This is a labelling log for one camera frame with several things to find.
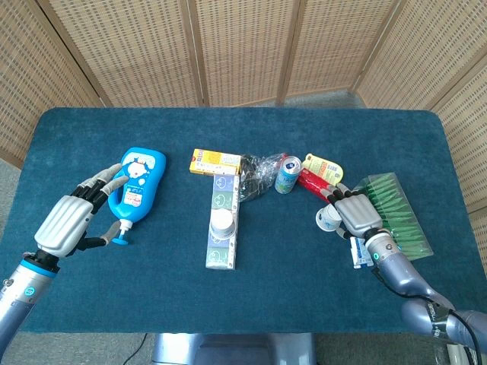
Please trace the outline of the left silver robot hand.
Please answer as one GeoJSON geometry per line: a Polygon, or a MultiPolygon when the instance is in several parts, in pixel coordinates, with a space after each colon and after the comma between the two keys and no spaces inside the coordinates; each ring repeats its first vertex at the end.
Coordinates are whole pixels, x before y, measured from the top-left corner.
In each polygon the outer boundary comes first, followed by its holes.
{"type": "Polygon", "coordinates": [[[112,192],[128,182],[125,175],[115,177],[122,167],[116,163],[79,183],[70,195],[62,196],[34,235],[38,248],[51,256],[65,258],[77,250],[105,246],[115,238],[121,226],[119,221],[99,237],[87,237],[86,233],[112,192]]]}

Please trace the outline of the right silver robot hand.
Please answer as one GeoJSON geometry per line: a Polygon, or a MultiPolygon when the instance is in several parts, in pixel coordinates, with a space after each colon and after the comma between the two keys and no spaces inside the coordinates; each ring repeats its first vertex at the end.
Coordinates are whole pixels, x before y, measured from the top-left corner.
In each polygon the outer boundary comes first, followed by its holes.
{"type": "Polygon", "coordinates": [[[367,238],[383,228],[383,221],[369,198],[343,184],[328,185],[320,194],[336,209],[351,236],[367,238]]]}

